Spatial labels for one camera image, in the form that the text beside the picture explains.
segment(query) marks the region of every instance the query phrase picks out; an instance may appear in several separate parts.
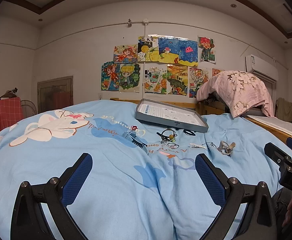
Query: blue bedsheet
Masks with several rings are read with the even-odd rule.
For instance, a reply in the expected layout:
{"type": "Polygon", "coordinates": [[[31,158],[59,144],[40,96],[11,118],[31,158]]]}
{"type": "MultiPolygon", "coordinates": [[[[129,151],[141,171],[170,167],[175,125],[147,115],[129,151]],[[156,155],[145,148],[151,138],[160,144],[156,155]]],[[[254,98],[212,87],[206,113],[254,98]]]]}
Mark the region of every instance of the blue bedsheet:
{"type": "MultiPolygon", "coordinates": [[[[60,176],[87,152],[93,168],[75,202],[68,206],[88,239],[199,239],[219,211],[198,176],[194,160],[205,153],[228,177],[242,183],[265,181],[271,195],[279,188],[278,166],[264,155],[272,142],[292,157],[275,136],[229,114],[203,116],[207,133],[188,136],[177,130],[172,150],[156,132],[164,128],[135,120],[136,105],[100,100],[24,119],[0,132],[0,236],[10,239],[12,209],[19,185],[60,176]],[[148,155],[121,135],[132,125],[148,145],[148,155]],[[188,148],[220,140],[235,142],[232,156],[217,149],[188,148]]],[[[57,239],[62,239],[44,206],[57,239]]],[[[244,206],[227,239],[234,235],[244,206]]]]}

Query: white cartoon dog print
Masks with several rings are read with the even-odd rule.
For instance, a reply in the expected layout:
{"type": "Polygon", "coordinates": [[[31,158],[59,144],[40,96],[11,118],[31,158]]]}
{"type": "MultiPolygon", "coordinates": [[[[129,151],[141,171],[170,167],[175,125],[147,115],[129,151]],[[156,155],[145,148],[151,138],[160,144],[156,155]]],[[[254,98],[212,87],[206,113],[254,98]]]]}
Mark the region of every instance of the white cartoon dog print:
{"type": "Polygon", "coordinates": [[[52,137],[69,138],[77,132],[77,128],[83,127],[89,121],[85,117],[92,117],[93,114],[73,113],[63,109],[55,110],[57,118],[50,114],[43,114],[38,122],[30,123],[24,135],[13,140],[9,145],[16,146],[25,142],[28,138],[36,141],[47,142],[52,137]]]}

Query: screw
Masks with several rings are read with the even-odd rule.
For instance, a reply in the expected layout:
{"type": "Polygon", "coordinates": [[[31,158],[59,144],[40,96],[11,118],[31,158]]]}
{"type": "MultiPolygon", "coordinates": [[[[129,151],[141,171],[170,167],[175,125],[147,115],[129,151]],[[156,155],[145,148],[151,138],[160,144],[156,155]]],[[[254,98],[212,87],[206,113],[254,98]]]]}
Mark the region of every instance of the screw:
{"type": "Polygon", "coordinates": [[[264,182],[264,181],[261,181],[261,182],[259,183],[259,185],[261,185],[261,187],[266,187],[266,186],[267,186],[266,182],[264,182]]]}
{"type": "Polygon", "coordinates": [[[21,187],[26,187],[26,186],[28,186],[28,182],[27,181],[24,181],[24,182],[21,183],[21,187]]]}
{"type": "Polygon", "coordinates": [[[237,183],[238,183],[238,179],[235,178],[235,177],[231,177],[231,178],[229,178],[229,181],[230,181],[230,183],[232,183],[232,184],[237,184],[237,183]]]}
{"type": "Polygon", "coordinates": [[[51,184],[56,184],[56,183],[58,182],[58,178],[57,178],[57,177],[53,177],[53,178],[51,178],[51,179],[49,180],[49,182],[50,182],[51,184]]]}

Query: wooden door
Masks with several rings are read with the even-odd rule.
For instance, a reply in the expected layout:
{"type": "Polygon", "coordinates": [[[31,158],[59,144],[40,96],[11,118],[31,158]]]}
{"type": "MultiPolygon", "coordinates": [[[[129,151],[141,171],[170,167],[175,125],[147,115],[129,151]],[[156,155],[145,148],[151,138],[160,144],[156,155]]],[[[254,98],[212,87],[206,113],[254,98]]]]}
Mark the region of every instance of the wooden door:
{"type": "Polygon", "coordinates": [[[38,113],[73,105],[73,76],[41,81],[37,84],[38,113]]]}

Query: painting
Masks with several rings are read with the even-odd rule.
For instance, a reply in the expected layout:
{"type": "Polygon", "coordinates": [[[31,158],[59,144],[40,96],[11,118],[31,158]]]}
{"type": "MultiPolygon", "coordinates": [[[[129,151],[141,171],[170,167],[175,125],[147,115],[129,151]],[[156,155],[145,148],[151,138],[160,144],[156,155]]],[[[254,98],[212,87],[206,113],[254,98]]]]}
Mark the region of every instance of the painting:
{"type": "Polygon", "coordinates": [[[158,61],[158,37],[140,36],[138,37],[138,61],[158,61]]]}
{"type": "Polygon", "coordinates": [[[206,37],[198,37],[198,47],[202,49],[201,60],[215,63],[215,44],[214,40],[206,37]]]}
{"type": "Polygon", "coordinates": [[[169,95],[187,95],[188,67],[167,65],[167,83],[169,95]]]}
{"type": "Polygon", "coordinates": [[[212,77],[216,76],[218,73],[220,73],[222,71],[224,71],[224,70],[213,68],[212,69],[212,77]]]}
{"type": "Polygon", "coordinates": [[[178,38],[159,37],[158,38],[159,58],[162,63],[177,64],[179,59],[178,38]]]}
{"type": "Polygon", "coordinates": [[[139,93],[139,64],[120,64],[119,92],[139,93]]]}
{"type": "Polygon", "coordinates": [[[198,66],[197,41],[178,40],[179,64],[195,67],[198,66]]]}
{"type": "Polygon", "coordinates": [[[167,89],[167,66],[145,66],[145,93],[165,95],[167,89]]]}
{"type": "Polygon", "coordinates": [[[199,68],[189,69],[189,97],[196,98],[198,89],[208,81],[208,70],[199,68]]]}
{"type": "Polygon", "coordinates": [[[120,64],[113,61],[101,66],[101,90],[119,91],[119,69],[120,64]]]}
{"type": "Polygon", "coordinates": [[[137,44],[115,46],[113,61],[115,63],[137,63],[137,44]]]}

